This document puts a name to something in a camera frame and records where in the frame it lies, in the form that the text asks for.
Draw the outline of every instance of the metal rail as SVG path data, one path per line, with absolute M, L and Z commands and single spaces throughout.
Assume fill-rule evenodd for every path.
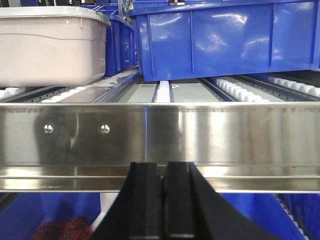
M 131 162 L 186 161 L 219 192 L 320 192 L 318 102 L 8 103 L 0 129 L 1 191 L 115 191 Z
M 266 82 L 264 80 L 257 79 L 257 75 L 258 74 L 255 74 L 254 76 L 236 75 L 236 76 L 230 76 L 230 77 L 287 102 L 320 101 L 320 98 L 318 97 L 315 97 L 300 91 L 292 90 L 292 89 L 289 89 L 280 85 L 276 85 L 270 82 Z
M 204 85 L 219 101 L 221 102 L 237 102 L 238 100 L 220 89 L 217 85 L 211 82 L 208 78 L 199 78 L 200 83 Z

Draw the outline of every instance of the white roller wheel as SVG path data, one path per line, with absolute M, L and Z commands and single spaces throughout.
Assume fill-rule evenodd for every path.
M 0 99 L 5 98 L 5 97 L 9 97 L 11 94 L 10 92 L 6 91 L 6 90 L 0 90 Z
M 241 91 L 241 92 L 239 93 L 237 99 L 238 99 L 239 101 L 243 102 L 243 101 L 245 100 L 245 97 L 246 97 L 246 96 L 249 96 L 249 95 L 254 95 L 254 93 L 251 92 L 251 91 Z
M 229 87 L 234 87 L 234 86 L 235 86 L 234 83 L 229 82 L 228 84 L 225 84 L 225 85 L 224 85 L 223 90 L 224 90 L 225 92 L 228 92 Z
M 311 88 L 309 90 L 308 94 L 315 96 L 315 97 L 320 97 L 320 87 Z
M 262 97 L 258 95 L 247 95 L 244 97 L 244 102 L 253 102 L 253 100 L 256 99 L 262 99 Z
M 17 87 L 7 87 L 5 91 L 9 92 L 10 95 L 15 95 L 21 93 L 20 89 Z
M 235 89 L 241 89 L 241 87 L 237 86 L 237 85 L 229 87 L 228 94 L 232 95 L 232 93 L 234 92 Z
M 286 81 L 283 86 L 286 88 L 291 88 L 292 84 L 296 84 L 296 83 L 297 83 L 296 81 Z
M 286 82 L 289 82 L 289 80 L 287 79 L 279 79 L 276 84 L 284 86 L 286 84 Z
M 254 103 L 267 103 L 270 102 L 268 99 L 254 99 L 252 100 Z
M 235 90 L 233 90 L 232 96 L 233 96 L 234 98 L 238 99 L 239 94 L 240 94 L 241 92 L 248 92 L 248 90 L 247 90 L 247 89 L 244 89 L 244 88 L 236 88 Z
M 301 86 L 301 87 L 299 88 L 299 91 L 307 94 L 307 93 L 309 93 L 309 91 L 310 91 L 311 89 L 314 89 L 314 88 L 315 88 L 315 86 L 313 86 L 313 85 L 303 85 L 303 86 Z
M 300 83 L 300 82 L 297 82 L 297 83 L 294 83 L 291 85 L 291 89 L 292 90 L 296 90 L 296 91 L 299 91 L 299 88 L 301 88 L 301 86 L 305 85 L 304 83 Z

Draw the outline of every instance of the white roller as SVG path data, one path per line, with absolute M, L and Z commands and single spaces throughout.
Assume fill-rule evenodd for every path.
M 296 81 L 286 81 L 283 86 L 286 88 L 291 88 L 292 84 L 296 84 L 296 83 L 297 83 Z
M 261 96 L 258 95 L 246 95 L 244 97 L 244 102 L 253 102 L 253 100 L 262 99 Z
M 17 87 L 7 87 L 7 88 L 5 89 L 5 91 L 9 92 L 10 95 L 14 95 L 14 94 L 19 94 L 19 93 L 21 93 L 20 89 L 17 88 Z
M 227 84 L 231 84 L 231 82 L 229 82 L 229 81 L 222 81 L 222 82 L 221 82 L 221 85 L 220 85 L 220 88 L 221 88 L 221 89 L 225 89 L 225 85 L 227 85 Z
M 223 83 L 229 83 L 229 81 L 224 80 L 224 79 L 221 79 L 221 80 L 219 81 L 219 83 L 217 83 L 217 85 L 218 85 L 220 88 L 222 88 L 222 84 L 223 84 Z
M 233 90 L 232 96 L 237 99 L 238 96 L 239 96 L 239 93 L 241 93 L 241 92 L 247 92 L 247 91 L 248 91 L 248 90 L 247 90 L 247 89 L 244 89 L 244 88 L 236 88 L 236 89 Z
M 216 83 L 217 85 L 219 85 L 219 83 L 220 83 L 221 81 L 226 81 L 226 80 L 224 80 L 223 78 L 217 78 L 217 79 L 215 80 L 215 83 Z
M 229 83 L 227 83 L 227 84 L 225 84 L 225 85 L 223 86 L 223 90 L 224 90 L 225 92 L 228 92 L 228 88 L 229 88 L 229 87 L 232 87 L 232 86 L 235 86 L 235 84 L 229 82 Z
M 61 93 L 60 95 L 61 95 L 61 97 L 67 98 L 67 97 L 70 97 L 70 96 L 73 95 L 73 94 L 74 94 L 73 92 L 63 92 L 63 93 Z
M 276 84 L 284 86 L 286 82 L 288 82 L 289 80 L 287 79 L 278 79 L 278 81 L 276 82 Z
M 279 80 L 282 80 L 283 78 L 280 78 L 280 77 L 274 77 L 273 79 L 272 79 L 272 82 L 274 83 L 274 84 L 276 84 Z
M 57 102 L 61 101 L 62 99 L 64 99 L 63 96 L 53 96 L 53 97 L 51 98 L 51 100 L 52 100 L 54 103 L 57 103 Z
M 71 89 L 69 92 L 73 93 L 73 94 L 77 94 L 77 93 L 81 92 L 81 90 Z
M 232 95 L 232 93 L 234 92 L 235 89 L 241 89 L 241 87 L 240 87 L 240 86 L 237 86 L 237 85 L 235 85 L 235 86 L 230 86 L 230 87 L 228 88 L 228 94 Z
M 266 102 L 270 102 L 268 99 L 254 99 L 252 100 L 252 102 L 255 102 L 255 103 L 266 103 Z
M 311 88 L 308 94 L 316 97 L 320 97 L 320 87 Z
M 245 97 L 248 96 L 248 95 L 254 95 L 254 93 L 252 91 L 241 91 L 239 94 L 238 94 L 238 97 L 237 99 L 241 102 L 243 102 L 245 100 Z
M 226 91 L 228 93 L 229 89 L 231 87 L 235 87 L 235 86 L 237 86 L 237 85 L 235 85 L 234 83 L 227 84 L 224 86 L 224 91 Z
M 41 101 L 42 103 L 47 103 L 47 104 L 49 104 L 49 103 L 55 103 L 55 101 L 53 101 L 52 99 L 45 99 L 45 100 L 42 100 Z
M 82 91 L 82 90 L 85 90 L 87 88 L 89 88 L 89 86 L 78 86 L 75 89 Z
M 309 91 L 310 91 L 311 89 L 314 89 L 314 88 L 315 88 L 315 86 L 313 86 L 313 85 L 303 85 L 303 86 L 301 86 L 301 87 L 299 88 L 299 91 L 307 94 L 307 93 L 309 93 Z
M 6 91 L 6 90 L 0 90 L 0 99 L 1 98 L 5 98 L 5 97 L 9 97 L 11 94 L 10 92 Z
M 301 82 L 296 82 L 296 83 L 292 84 L 290 88 L 293 89 L 293 90 L 299 91 L 299 88 L 300 88 L 301 86 L 303 86 L 303 85 L 305 85 L 305 84 L 304 84 L 304 83 L 301 83 Z

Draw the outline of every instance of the blue bin wall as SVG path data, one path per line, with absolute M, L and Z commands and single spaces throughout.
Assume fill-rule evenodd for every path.
M 320 195 L 319 194 L 279 194 L 283 203 L 295 219 L 302 221 L 304 227 L 315 240 L 320 240 Z
M 106 29 L 105 77 L 112 77 L 137 64 L 134 28 L 119 17 L 117 9 L 118 5 L 115 4 L 102 5 L 94 9 L 109 16 L 111 22 L 111 27 Z
M 283 240 L 305 240 L 273 194 L 221 195 L 243 215 Z M 0 212 L 0 239 L 29 240 L 43 222 L 79 216 L 90 225 L 100 211 L 99 193 L 21 193 Z
M 268 193 L 222 193 L 244 216 L 283 240 L 305 240 L 276 197 Z
M 231 0 L 129 13 L 145 81 L 319 67 L 318 0 Z
M 0 239 L 30 240 L 44 222 L 80 216 L 91 225 L 100 212 L 99 193 L 20 193 L 0 212 Z
M 133 0 L 135 9 L 165 7 L 169 5 L 169 0 Z
M 37 0 L 20 0 L 21 7 L 35 7 L 38 6 Z

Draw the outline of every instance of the bolt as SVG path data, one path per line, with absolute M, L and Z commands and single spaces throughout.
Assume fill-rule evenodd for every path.
M 100 127 L 102 134 L 108 134 L 110 132 L 110 127 L 107 124 L 104 124 Z
M 54 131 L 54 128 L 50 124 L 44 125 L 43 129 L 45 134 L 52 134 Z

